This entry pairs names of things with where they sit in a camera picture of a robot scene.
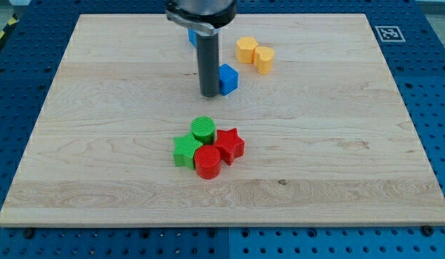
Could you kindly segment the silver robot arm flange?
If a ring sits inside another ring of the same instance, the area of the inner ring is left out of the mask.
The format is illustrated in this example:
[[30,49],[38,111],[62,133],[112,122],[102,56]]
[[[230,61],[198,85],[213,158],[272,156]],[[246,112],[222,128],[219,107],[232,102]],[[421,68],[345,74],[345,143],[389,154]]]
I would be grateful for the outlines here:
[[166,0],[169,21],[202,36],[217,35],[237,15],[236,0]]

